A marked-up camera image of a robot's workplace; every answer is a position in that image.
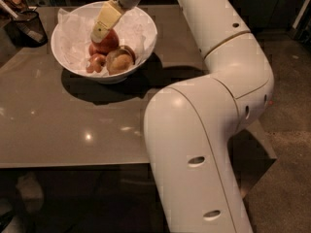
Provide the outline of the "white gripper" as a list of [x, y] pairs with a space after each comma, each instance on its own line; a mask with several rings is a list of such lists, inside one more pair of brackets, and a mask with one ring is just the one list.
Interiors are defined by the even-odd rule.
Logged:
[[109, 0], [105, 1], [94, 22], [90, 38], [95, 43], [100, 43], [119, 22], [124, 10], [131, 10], [141, 0]]

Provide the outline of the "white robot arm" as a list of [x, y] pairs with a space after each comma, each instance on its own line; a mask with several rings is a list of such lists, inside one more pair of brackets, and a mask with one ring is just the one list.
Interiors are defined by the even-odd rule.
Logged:
[[274, 77], [227, 0], [177, 0], [208, 68], [150, 100], [144, 138], [171, 233], [253, 233], [227, 150], [264, 112]]

